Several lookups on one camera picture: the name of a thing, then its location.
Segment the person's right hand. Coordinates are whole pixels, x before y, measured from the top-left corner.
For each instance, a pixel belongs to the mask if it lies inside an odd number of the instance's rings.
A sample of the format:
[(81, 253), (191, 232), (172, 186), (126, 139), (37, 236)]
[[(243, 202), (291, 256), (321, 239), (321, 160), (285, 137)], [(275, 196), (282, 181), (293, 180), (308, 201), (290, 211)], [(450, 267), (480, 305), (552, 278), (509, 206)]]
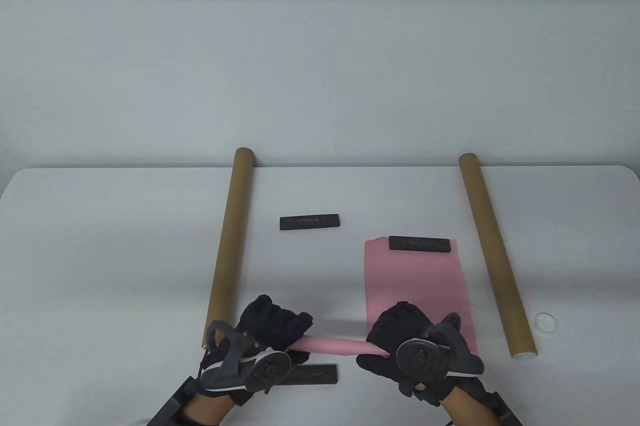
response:
[(384, 349), (387, 357), (358, 355), (358, 366), (398, 384), (407, 397), (434, 407), (445, 405), (455, 388), (484, 407), (498, 407), (479, 376), (483, 361), (470, 352), (461, 334), (461, 317), (450, 313), (432, 323), (416, 305), (401, 301), (382, 312), (366, 341)]

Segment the person's left hand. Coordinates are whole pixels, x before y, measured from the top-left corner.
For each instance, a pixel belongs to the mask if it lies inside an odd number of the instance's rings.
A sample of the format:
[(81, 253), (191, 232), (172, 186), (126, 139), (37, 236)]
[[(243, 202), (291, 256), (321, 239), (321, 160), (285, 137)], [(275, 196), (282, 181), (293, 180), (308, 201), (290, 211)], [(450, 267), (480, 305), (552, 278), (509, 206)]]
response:
[(206, 331), (206, 353), (198, 371), (198, 392), (229, 396), (242, 406), (258, 392), (282, 384), (309, 360), (291, 346), (313, 325), (313, 317), (295, 313), (260, 295), (244, 309), (236, 326), (214, 321)]

